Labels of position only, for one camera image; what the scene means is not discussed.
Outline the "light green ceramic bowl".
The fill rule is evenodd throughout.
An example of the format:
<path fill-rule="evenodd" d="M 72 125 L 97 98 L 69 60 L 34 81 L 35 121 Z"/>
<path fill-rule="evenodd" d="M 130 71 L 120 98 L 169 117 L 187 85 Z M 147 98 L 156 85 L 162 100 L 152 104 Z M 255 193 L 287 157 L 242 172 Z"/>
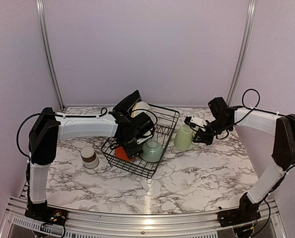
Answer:
<path fill-rule="evenodd" d="M 163 153 L 163 146 L 155 139 L 147 140 L 142 146 L 141 158 L 146 162 L 158 162 Z"/>

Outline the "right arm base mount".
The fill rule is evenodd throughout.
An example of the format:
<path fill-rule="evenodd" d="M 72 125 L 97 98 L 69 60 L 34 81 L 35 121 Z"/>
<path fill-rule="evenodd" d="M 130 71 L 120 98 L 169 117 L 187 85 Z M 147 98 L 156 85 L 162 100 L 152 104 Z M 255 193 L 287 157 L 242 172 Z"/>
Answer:
<path fill-rule="evenodd" d="M 258 211 L 260 203 L 252 203 L 245 193 L 239 200 L 238 208 L 218 212 L 218 221 L 221 227 L 239 225 L 260 219 L 261 215 Z"/>

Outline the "brown grey metal-lined cup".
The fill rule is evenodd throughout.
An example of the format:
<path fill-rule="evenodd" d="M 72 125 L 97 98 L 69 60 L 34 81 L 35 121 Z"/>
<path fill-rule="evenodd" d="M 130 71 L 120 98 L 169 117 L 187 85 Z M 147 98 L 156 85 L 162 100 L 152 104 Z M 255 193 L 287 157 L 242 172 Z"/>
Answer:
<path fill-rule="evenodd" d="M 83 165 L 87 169 L 94 169 L 99 165 L 99 159 L 97 158 L 93 147 L 84 147 L 80 152 L 80 156 L 82 158 Z"/>

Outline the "white square floral plate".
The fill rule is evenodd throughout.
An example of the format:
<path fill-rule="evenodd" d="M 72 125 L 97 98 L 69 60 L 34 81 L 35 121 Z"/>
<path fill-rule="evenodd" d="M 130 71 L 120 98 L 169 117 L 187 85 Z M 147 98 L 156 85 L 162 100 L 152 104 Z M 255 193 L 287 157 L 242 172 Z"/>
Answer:
<path fill-rule="evenodd" d="M 123 100 L 121 100 L 112 109 L 112 111 L 122 113 L 126 117 L 129 117 L 132 114 L 132 110 L 133 110 L 134 106 L 140 101 L 142 101 L 140 92 L 139 92 L 139 90 L 136 90 L 132 94 L 128 95 Z"/>

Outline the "light green mug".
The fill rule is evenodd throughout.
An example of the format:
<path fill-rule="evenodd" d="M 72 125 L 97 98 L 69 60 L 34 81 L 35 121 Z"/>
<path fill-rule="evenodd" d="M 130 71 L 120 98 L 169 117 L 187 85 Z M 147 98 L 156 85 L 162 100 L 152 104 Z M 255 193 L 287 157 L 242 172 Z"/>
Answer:
<path fill-rule="evenodd" d="M 192 144 L 193 136 L 194 136 L 194 130 L 186 124 L 182 125 L 178 129 L 174 139 L 175 150 L 177 151 L 188 150 Z"/>

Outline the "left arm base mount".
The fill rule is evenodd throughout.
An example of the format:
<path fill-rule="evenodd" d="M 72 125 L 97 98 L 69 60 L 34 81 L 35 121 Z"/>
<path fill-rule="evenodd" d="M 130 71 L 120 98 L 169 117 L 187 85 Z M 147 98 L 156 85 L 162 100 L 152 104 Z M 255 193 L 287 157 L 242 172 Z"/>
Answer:
<path fill-rule="evenodd" d="M 30 200 L 27 202 L 25 217 L 46 223 L 63 226 L 66 223 L 68 211 L 50 207 L 47 201 L 34 204 Z"/>

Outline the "black wire dish rack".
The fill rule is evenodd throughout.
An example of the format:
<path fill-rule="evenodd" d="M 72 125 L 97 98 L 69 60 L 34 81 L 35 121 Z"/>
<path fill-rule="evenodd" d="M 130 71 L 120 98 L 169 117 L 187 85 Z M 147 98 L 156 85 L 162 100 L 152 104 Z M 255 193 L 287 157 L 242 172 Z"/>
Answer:
<path fill-rule="evenodd" d="M 158 161 L 147 162 L 144 161 L 140 156 L 135 157 L 135 159 L 132 161 L 120 159 L 116 156 L 116 152 L 113 149 L 113 143 L 115 143 L 115 139 L 109 137 L 103 143 L 101 152 L 110 166 L 123 169 L 147 179 L 153 177 L 172 138 L 179 118 L 179 112 L 170 108 L 164 108 L 156 105 L 151 105 L 151 109 L 157 118 L 153 139 L 157 140 L 163 148 L 162 154 L 159 156 Z"/>

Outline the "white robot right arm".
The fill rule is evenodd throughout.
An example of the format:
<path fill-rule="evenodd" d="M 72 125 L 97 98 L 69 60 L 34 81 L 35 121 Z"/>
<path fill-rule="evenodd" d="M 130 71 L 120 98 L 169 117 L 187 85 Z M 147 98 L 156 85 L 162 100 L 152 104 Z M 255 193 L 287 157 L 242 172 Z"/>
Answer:
<path fill-rule="evenodd" d="M 243 143 L 256 132 L 270 146 L 268 155 L 252 161 L 258 166 L 258 180 L 244 195 L 247 203 L 235 210 L 234 217 L 245 222 L 254 214 L 252 205 L 277 189 L 295 166 L 295 114 L 282 115 L 244 106 L 223 106 L 211 112 L 212 121 L 195 116 L 185 119 L 185 124 L 195 130 L 195 143 L 210 145 L 215 137 L 235 129 L 242 132 L 239 137 Z"/>

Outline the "white ceramic bowl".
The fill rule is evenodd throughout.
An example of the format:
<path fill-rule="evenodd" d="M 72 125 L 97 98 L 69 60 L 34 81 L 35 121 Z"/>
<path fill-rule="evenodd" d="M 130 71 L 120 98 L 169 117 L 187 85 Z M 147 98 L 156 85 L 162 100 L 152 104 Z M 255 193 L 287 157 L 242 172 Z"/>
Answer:
<path fill-rule="evenodd" d="M 126 162 L 132 162 L 136 159 L 135 157 L 129 158 L 128 155 L 126 154 L 124 148 L 121 146 L 115 149 L 115 156 L 118 159 L 126 161 Z"/>

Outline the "round brown rim floral plate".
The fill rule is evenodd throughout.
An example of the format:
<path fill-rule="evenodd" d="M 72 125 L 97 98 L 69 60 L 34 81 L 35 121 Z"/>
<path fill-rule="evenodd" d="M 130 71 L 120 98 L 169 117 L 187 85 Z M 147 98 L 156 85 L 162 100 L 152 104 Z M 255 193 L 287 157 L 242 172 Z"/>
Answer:
<path fill-rule="evenodd" d="M 132 108 L 131 117 L 135 117 L 140 113 L 146 113 L 149 117 L 152 117 L 151 107 L 144 101 L 137 102 Z"/>

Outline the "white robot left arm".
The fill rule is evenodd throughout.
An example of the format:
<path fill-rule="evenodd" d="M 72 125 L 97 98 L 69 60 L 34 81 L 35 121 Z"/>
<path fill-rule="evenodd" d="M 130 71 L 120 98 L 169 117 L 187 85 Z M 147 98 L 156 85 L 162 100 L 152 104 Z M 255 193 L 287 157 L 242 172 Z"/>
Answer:
<path fill-rule="evenodd" d="M 134 118 L 121 112 L 109 112 L 102 108 L 96 115 L 71 115 L 56 113 L 45 108 L 36 114 L 29 132 L 28 178 L 30 186 L 29 201 L 31 211 L 41 221 L 51 217 L 51 209 L 46 206 L 46 184 L 50 164 L 57 154 L 59 141 L 79 137 L 113 137 L 118 146 L 122 146 L 128 157 L 142 153 L 142 144 L 147 140 L 144 126 L 152 125 L 145 113 Z"/>

